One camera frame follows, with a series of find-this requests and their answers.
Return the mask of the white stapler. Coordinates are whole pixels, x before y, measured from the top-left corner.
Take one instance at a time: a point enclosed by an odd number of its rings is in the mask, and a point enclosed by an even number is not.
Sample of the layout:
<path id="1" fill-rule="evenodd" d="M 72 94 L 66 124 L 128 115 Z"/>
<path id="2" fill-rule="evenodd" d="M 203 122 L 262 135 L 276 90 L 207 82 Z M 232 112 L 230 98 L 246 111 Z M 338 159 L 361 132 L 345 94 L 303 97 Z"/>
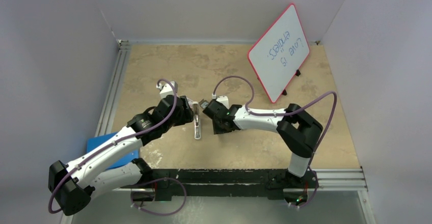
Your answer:
<path id="1" fill-rule="evenodd" d="M 194 119 L 194 138 L 195 140 L 201 139 L 201 120 L 200 120 L 200 105 L 197 101 L 187 98 L 188 103 L 193 112 Z"/>

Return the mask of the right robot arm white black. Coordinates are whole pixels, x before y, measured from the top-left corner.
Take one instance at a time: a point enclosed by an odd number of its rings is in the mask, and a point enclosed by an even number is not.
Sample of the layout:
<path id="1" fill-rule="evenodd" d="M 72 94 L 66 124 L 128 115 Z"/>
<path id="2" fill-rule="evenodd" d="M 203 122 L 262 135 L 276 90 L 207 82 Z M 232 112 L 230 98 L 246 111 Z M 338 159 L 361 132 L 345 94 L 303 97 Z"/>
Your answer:
<path id="1" fill-rule="evenodd" d="M 201 102 L 203 113 L 212 120 L 213 133 L 223 134 L 236 130 L 257 129 L 277 133 L 291 151 L 286 173 L 287 183 L 298 187 L 306 180 L 306 171 L 323 131 L 323 126 L 305 110 L 286 116 L 300 109 L 291 103 L 285 109 L 246 109 L 233 104 L 227 108 L 222 102 L 212 99 Z"/>

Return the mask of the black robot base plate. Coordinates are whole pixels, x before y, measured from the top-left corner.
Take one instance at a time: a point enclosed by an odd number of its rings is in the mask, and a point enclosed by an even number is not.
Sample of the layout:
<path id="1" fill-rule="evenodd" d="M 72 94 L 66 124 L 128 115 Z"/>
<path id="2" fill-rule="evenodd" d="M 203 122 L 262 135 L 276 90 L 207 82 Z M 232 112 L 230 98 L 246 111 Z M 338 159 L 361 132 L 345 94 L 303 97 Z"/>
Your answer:
<path id="1" fill-rule="evenodd" d="M 154 169 L 132 189 L 155 190 L 157 201 L 172 197 L 264 197 L 296 203 L 319 186 L 314 171 L 301 178 L 287 169 Z"/>

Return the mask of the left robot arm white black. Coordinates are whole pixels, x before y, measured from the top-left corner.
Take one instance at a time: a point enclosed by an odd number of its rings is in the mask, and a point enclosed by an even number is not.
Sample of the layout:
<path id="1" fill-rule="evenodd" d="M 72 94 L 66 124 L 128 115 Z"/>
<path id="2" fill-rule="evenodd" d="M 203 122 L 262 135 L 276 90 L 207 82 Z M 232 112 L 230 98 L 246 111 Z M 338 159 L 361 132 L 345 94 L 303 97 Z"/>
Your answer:
<path id="1" fill-rule="evenodd" d="M 141 158 L 134 158 L 115 169 L 109 167 L 130 152 L 161 138 L 172 127 L 193 120 L 193 109 L 186 96 L 166 95 L 157 106 L 133 116 L 116 134 L 92 151 L 68 163 L 54 162 L 48 172 L 49 213 L 74 215 L 96 197 L 116 188 L 145 188 L 169 180 L 167 176 L 156 175 Z"/>

